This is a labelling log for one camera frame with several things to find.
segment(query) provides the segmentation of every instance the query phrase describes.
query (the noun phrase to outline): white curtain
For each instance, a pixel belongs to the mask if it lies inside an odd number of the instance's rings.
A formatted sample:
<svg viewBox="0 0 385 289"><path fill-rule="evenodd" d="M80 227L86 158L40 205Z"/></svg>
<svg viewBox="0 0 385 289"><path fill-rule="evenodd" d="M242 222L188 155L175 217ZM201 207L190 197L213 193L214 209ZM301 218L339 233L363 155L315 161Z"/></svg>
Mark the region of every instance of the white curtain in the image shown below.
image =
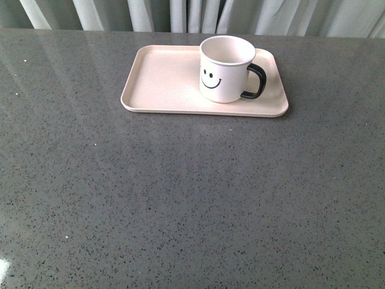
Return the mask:
<svg viewBox="0 0 385 289"><path fill-rule="evenodd" d="M385 0L0 0L0 28L385 38Z"/></svg>

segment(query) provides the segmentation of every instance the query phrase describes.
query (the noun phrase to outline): white mug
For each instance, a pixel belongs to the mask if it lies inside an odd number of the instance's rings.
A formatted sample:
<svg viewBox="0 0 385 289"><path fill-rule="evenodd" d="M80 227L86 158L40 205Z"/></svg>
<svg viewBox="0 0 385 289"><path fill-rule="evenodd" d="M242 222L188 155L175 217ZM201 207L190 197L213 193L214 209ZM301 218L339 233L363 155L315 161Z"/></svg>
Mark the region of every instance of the white mug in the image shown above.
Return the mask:
<svg viewBox="0 0 385 289"><path fill-rule="evenodd" d="M266 73L251 63L254 46L235 36L214 36L204 40L200 51L200 91L214 102L228 103L239 98L255 99L265 89ZM245 92L249 71L259 77L257 92Z"/></svg>

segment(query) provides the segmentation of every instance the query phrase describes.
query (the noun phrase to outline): mug handle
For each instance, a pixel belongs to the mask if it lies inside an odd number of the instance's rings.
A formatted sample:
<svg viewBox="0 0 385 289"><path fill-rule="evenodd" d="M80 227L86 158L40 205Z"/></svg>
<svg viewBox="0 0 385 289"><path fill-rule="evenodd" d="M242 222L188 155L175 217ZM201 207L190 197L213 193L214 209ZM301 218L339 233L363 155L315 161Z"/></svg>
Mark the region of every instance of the mug handle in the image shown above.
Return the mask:
<svg viewBox="0 0 385 289"><path fill-rule="evenodd" d="M257 92L242 92L241 97L247 99L256 99L262 94L263 90L265 89L267 80L266 73L260 66L254 63L251 63L249 66L247 66L247 70L254 72L256 75L258 75L259 89Z"/></svg>

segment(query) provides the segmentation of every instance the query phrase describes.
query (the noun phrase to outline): rectangular tray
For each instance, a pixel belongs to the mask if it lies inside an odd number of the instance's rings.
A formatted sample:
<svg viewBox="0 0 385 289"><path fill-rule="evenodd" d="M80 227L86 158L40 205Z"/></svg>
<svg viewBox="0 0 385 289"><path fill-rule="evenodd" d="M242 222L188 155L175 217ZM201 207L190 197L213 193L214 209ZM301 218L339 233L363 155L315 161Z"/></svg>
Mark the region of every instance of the rectangular tray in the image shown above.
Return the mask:
<svg viewBox="0 0 385 289"><path fill-rule="evenodd" d="M267 75L265 90L257 99L241 98L229 104L209 101L199 90L199 46L150 45L138 51L120 101L139 113L281 116L289 103L276 61L266 50L256 52L253 63ZM257 91L258 85L258 77L250 73L246 90Z"/></svg>

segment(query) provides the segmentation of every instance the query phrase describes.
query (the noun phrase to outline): countertop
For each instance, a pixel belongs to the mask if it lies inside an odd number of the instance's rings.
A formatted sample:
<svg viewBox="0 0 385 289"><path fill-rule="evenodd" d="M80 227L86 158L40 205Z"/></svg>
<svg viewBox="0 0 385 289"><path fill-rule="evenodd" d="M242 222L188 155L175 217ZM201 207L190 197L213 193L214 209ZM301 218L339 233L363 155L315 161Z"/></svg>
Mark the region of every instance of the countertop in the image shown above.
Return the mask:
<svg viewBox="0 0 385 289"><path fill-rule="evenodd" d="M385 40L243 36L281 117L122 106L209 36L0 30L1 288L385 288Z"/></svg>

